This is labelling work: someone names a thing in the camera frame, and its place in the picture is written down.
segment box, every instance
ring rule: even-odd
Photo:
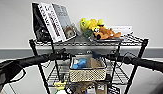
[[[96,94],[107,94],[107,84],[98,82],[97,85],[95,85],[95,90]]]
[[[95,81],[95,80],[105,80],[106,78],[106,63],[100,59],[101,67],[96,68],[82,68],[82,69],[73,69],[72,66],[75,64],[75,59],[86,58],[87,60],[92,57],[89,55],[76,55],[72,58],[70,65],[69,75],[72,82],[80,81]]]

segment black object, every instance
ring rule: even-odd
[[[108,54],[105,56],[105,58],[115,61],[115,55],[114,54]],[[158,62],[158,61],[153,61],[153,60],[147,60],[147,59],[141,59],[141,58],[132,58],[130,56],[118,56],[117,57],[117,61],[118,62],[123,62],[125,64],[132,64],[135,66],[141,66],[141,67],[145,67],[148,69],[152,69],[152,70],[157,70],[163,73],[163,62]]]
[[[44,23],[42,15],[39,11],[38,4],[32,3],[32,10],[33,10],[33,29],[37,41],[47,43],[51,41],[51,36],[49,31]]]

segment wire shelf rack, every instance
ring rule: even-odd
[[[66,42],[56,42],[54,46],[140,46],[143,39],[133,36],[133,33],[120,37],[123,41],[117,42],[103,42],[92,41],[91,38],[82,36],[76,36],[75,38]],[[43,43],[35,40],[37,46],[51,46],[51,42]]]

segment shelf post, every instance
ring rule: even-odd
[[[142,57],[143,52],[144,52],[144,50],[145,50],[147,44],[148,44],[148,39],[144,39],[143,42],[142,42],[142,45],[141,45],[141,49],[140,49],[139,54],[138,54],[138,57],[139,57],[139,58]],[[135,73],[136,73],[137,68],[138,68],[138,66],[134,65],[134,68],[133,68],[133,70],[132,70],[130,79],[128,80],[128,84],[127,84],[127,87],[126,87],[126,89],[125,89],[124,94],[127,94],[127,93],[128,93],[129,88],[130,88],[130,86],[131,86],[131,84],[132,84],[132,80],[133,80],[133,78],[134,78],[134,75],[135,75]]]
[[[35,45],[33,39],[29,40],[29,43],[30,43],[30,47],[31,47],[32,50],[33,50],[34,55],[37,56],[38,53],[37,53],[36,45]],[[46,89],[46,91],[47,91],[47,94],[51,94],[50,91],[49,91],[49,88],[48,88],[48,83],[47,83],[47,81],[46,81],[46,78],[45,78],[44,71],[43,71],[43,69],[42,69],[41,63],[38,64],[38,68],[39,68],[40,74],[41,74],[41,76],[42,76],[42,79],[43,79],[44,86],[45,86],[45,89]]]
[[[117,58],[119,56],[120,45],[121,45],[121,43],[119,43],[118,49],[115,52],[115,58]],[[117,65],[117,59],[114,62],[114,68],[113,68],[113,71],[112,71],[111,82],[110,82],[111,85],[112,85],[112,81],[113,81],[113,78],[114,78],[114,72],[115,72],[116,65]]]

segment cardboard box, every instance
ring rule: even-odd
[[[101,62],[97,61],[94,58],[90,58],[87,60],[86,62],[87,64],[87,68],[98,68],[98,67],[102,67]]]
[[[107,84],[98,82],[95,86],[96,94],[107,94]]]

